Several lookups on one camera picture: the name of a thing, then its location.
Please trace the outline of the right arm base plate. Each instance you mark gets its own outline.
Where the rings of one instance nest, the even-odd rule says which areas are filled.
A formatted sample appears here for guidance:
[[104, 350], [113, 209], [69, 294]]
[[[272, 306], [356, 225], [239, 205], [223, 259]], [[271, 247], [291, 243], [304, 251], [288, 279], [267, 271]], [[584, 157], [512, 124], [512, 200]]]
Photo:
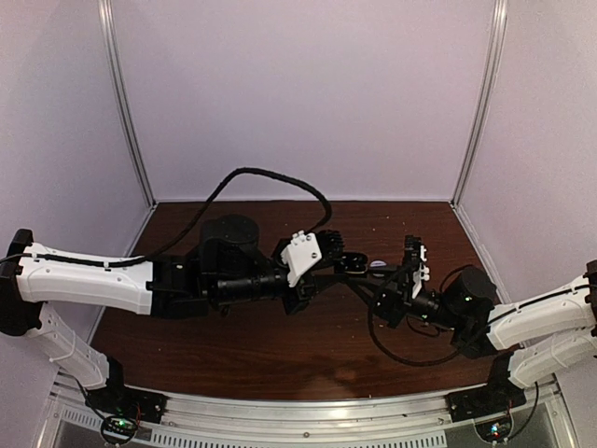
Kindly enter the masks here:
[[492, 391], [486, 387], [452, 392], [447, 395], [453, 423], [479, 419], [498, 413], [507, 413], [512, 408], [526, 403], [525, 393]]

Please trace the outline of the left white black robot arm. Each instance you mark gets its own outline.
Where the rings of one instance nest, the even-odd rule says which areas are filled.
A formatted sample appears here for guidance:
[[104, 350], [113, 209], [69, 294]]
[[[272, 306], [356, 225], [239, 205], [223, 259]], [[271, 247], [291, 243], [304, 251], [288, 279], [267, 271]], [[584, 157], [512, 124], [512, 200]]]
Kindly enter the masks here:
[[26, 336], [79, 381], [92, 409], [157, 423], [166, 398], [125, 384], [122, 365], [85, 343], [54, 309], [55, 302], [116, 308], [137, 315], [184, 319], [225, 313], [236, 303], [280, 300], [288, 315], [304, 310], [334, 284], [316, 271], [346, 263], [337, 231], [299, 231], [271, 256], [258, 246], [256, 222], [241, 215], [201, 225], [196, 247], [182, 257], [113, 259], [56, 251], [16, 232], [1, 264], [1, 331]]

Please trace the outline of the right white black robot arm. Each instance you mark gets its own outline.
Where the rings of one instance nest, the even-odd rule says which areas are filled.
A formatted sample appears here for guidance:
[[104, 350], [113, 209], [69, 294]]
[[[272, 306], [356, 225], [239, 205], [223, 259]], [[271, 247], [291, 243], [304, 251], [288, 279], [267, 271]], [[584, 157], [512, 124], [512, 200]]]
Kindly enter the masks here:
[[[425, 265], [371, 268], [346, 284], [368, 308], [368, 333], [393, 361], [412, 368], [444, 365], [457, 357], [492, 357], [485, 385], [447, 396], [454, 421], [505, 412], [526, 402], [525, 391], [543, 377], [596, 353], [596, 264], [568, 284], [514, 303], [496, 303], [497, 289], [474, 265], [427, 290]], [[452, 352], [428, 360], [401, 357], [377, 337], [375, 318], [395, 328], [413, 318], [451, 334]]]

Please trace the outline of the black earbud charging case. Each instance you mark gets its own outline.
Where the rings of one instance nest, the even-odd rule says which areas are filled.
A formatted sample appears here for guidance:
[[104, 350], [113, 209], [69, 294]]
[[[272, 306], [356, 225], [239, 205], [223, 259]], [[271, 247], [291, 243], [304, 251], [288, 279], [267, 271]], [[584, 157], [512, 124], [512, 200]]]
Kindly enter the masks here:
[[362, 275], [368, 271], [368, 257], [359, 252], [344, 252], [335, 261], [335, 273]]

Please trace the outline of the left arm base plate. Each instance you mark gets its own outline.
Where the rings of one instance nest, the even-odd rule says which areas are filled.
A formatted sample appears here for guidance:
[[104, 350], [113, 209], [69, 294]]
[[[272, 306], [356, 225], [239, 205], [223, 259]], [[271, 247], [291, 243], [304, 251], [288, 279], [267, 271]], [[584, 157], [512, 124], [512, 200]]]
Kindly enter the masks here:
[[135, 388], [127, 388], [118, 397], [100, 389], [88, 391], [86, 396], [91, 408], [99, 412], [152, 424], [161, 422], [168, 400], [163, 394]]

